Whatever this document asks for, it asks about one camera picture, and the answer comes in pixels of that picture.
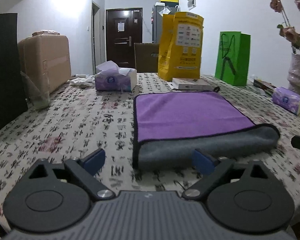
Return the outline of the purple and grey towel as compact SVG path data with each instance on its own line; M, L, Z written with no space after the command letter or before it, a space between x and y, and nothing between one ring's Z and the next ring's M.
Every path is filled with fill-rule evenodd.
M217 92L141 94L134 98L132 167L154 171L194 165L199 151L210 163L277 146L279 130L255 124Z

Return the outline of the small purple tissue pack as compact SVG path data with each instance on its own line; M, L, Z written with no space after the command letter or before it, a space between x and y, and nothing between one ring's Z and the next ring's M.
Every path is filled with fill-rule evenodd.
M276 87L272 102L295 115L300 114L300 95L284 87Z

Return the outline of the white textured vase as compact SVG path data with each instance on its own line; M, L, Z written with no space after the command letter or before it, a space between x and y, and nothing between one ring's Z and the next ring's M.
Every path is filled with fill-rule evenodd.
M300 95L300 55L292 53L288 71L288 89Z

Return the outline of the calligraphy print tablecloth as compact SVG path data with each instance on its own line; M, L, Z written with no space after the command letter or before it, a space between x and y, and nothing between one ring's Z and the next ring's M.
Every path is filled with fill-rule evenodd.
M211 76L204 80L254 123L276 126L281 134L276 149L257 155L282 180L295 202L293 224L300 221L300 150L291 138L300 135L300 114L294 115L272 103L252 86L234 87ZM0 224L5 197L38 159L60 163L85 157L98 148L106 163L96 178L113 191L142 190L181 192L200 175L194 169L136 173L132 169L133 99L147 93L166 93L169 85L156 74L139 74L132 93L97 92L63 85L43 111L30 108L0 131Z

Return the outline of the green paper bag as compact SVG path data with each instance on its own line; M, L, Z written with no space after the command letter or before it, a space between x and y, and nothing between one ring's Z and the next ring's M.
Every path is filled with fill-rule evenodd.
M246 86L251 36L240 31L221 31L215 78L232 86Z

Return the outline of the clear drinking glass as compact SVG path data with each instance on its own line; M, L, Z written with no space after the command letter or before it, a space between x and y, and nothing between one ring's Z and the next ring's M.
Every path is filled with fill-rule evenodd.
M23 80L25 93L33 104L34 109L42 110L50 106L50 92L49 89L41 85L36 85L31 78L24 72L20 72Z

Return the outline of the crumpled white tissue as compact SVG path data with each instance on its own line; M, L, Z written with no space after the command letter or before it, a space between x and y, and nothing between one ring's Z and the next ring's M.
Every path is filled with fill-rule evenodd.
M77 77L69 81L69 85L78 88L91 88L95 86L94 77Z

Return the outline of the white flat box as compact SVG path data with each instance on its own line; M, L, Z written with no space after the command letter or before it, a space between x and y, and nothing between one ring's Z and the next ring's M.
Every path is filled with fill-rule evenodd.
M169 85L172 89L176 90L214 90L214 88L203 79L173 78Z

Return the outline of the beige suitcase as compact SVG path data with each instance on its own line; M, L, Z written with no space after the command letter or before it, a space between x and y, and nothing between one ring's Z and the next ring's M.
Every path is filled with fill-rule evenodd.
M21 72L41 92L54 92L71 77L69 40L65 35L40 34L18 42Z

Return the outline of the yellow paper bag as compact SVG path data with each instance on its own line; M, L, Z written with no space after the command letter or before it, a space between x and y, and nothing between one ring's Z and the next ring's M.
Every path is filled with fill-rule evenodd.
M204 18L191 12L164 14L159 42L158 76L199 79Z

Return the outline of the brown cardboard box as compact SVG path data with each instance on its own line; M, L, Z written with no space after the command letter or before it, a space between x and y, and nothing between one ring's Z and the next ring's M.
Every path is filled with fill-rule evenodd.
M156 43L134 43L135 69L138 73L157 73L159 45Z

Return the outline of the dark brown door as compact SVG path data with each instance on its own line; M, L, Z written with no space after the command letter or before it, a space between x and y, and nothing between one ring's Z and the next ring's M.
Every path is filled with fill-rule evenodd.
M134 44L142 43L142 8L106 11L106 59L119 67L135 67Z

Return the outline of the grey refrigerator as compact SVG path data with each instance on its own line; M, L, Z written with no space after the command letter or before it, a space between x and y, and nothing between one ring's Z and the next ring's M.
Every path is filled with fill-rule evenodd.
M174 15L179 9L178 2L157 2L152 11L152 43L159 43L162 35L164 15Z

